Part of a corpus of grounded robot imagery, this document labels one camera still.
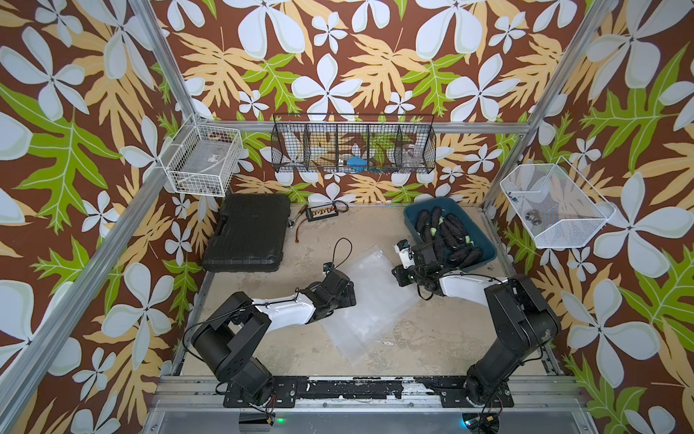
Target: eggplant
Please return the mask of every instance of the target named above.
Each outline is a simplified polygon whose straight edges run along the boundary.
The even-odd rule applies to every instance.
[[[422,237],[422,241],[424,242],[429,242],[432,240],[432,231],[428,223],[424,224],[424,228],[419,235]]]
[[[462,232],[463,236],[468,235],[468,231],[465,230],[465,226],[463,226],[463,223],[454,214],[446,215],[446,221],[458,228]]]
[[[482,252],[481,248],[473,247],[463,262],[458,265],[458,267],[467,268],[473,266],[474,264],[478,264],[482,260],[482,255],[484,255],[484,252]]]
[[[428,221],[429,221],[429,211],[427,211],[427,210],[420,211],[419,215],[417,216],[417,224],[414,226],[417,233],[422,233],[422,229],[424,229],[424,225]]]
[[[440,219],[441,219],[441,207],[440,206],[434,207],[434,209],[432,210],[431,227],[436,229],[436,230],[439,230],[439,220]]]
[[[463,261],[465,261],[465,259],[467,259],[472,249],[473,247],[471,245],[461,247],[460,250],[454,252],[451,256],[448,257],[448,262],[451,265],[458,267],[460,264],[463,263]]]
[[[458,241],[448,229],[448,225],[441,226],[441,230],[439,232],[443,236],[443,241],[446,243],[446,246],[448,246],[449,249],[456,251],[460,248]]]
[[[458,243],[465,244],[465,234],[458,229],[458,226],[455,226],[454,224],[450,223],[448,220],[444,220],[443,223],[441,223],[442,226],[446,226],[450,233],[453,234],[453,237],[458,241]]]
[[[434,235],[434,255],[439,265],[443,265],[443,259],[446,256],[446,242],[439,234]]]

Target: white wire basket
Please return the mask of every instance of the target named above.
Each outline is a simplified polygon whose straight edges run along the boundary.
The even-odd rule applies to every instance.
[[[224,197],[243,149],[241,133],[205,124],[182,128],[183,139],[165,170],[177,193]]]
[[[567,172],[560,164],[567,164]],[[517,166],[501,188],[538,249],[584,247],[607,223],[614,206],[562,158]]]

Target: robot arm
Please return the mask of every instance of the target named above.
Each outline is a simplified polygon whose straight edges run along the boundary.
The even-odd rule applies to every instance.
[[[253,357],[263,335],[318,321],[335,309],[356,303],[352,281],[332,269],[322,282],[312,283],[290,297],[264,300],[251,299],[244,292],[232,294],[195,331],[190,342],[219,381],[238,384],[246,402],[262,405],[274,382],[270,371]],[[241,330],[232,332],[230,322],[241,326]]]
[[[497,339],[468,369],[465,395],[482,407],[531,353],[561,331],[559,319],[535,284],[522,274],[495,278],[442,269],[431,244],[396,247],[403,264],[393,269],[400,286],[410,283],[442,297],[458,297],[489,308]]]

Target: blue plastic tub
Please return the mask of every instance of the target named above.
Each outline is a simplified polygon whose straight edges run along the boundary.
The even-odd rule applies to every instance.
[[[439,197],[429,201],[415,203],[414,205],[410,205],[405,208],[405,225],[412,234],[415,244],[422,242],[422,238],[414,228],[414,225],[417,222],[417,215],[419,215],[419,212],[422,210],[432,212],[432,210],[437,206],[440,206],[443,210],[441,212],[441,216],[453,214],[458,217],[458,219],[460,219],[462,224],[465,226],[465,229],[468,231],[470,240],[475,243],[475,246],[482,249],[482,261],[478,264],[471,265],[470,267],[463,268],[462,271],[471,272],[474,269],[480,268],[482,265],[488,263],[490,260],[496,258],[496,248],[491,241],[489,241],[489,238],[486,237],[484,232],[482,232],[482,230],[477,227],[475,222],[473,222],[465,211],[463,211],[463,208],[460,208],[460,206],[453,199],[448,197]],[[450,249],[446,247],[446,257],[448,257],[450,254]]]

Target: wire basket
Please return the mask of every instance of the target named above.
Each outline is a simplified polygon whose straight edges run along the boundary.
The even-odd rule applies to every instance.
[[[171,145],[179,147],[165,170],[177,193],[225,196],[243,149],[238,130],[193,125],[182,128]]]
[[[560,164],[517,166],[501,188],[538,249],[584,247],[615,209],[576,168]]]
[[[281,116],[273,116],[271,136],[276,172],[427,174],[436,164],[433,116],[429,122],[403,122],[395,115],[360,115],[372,117],[372,122],[312,122],[307,115]]]

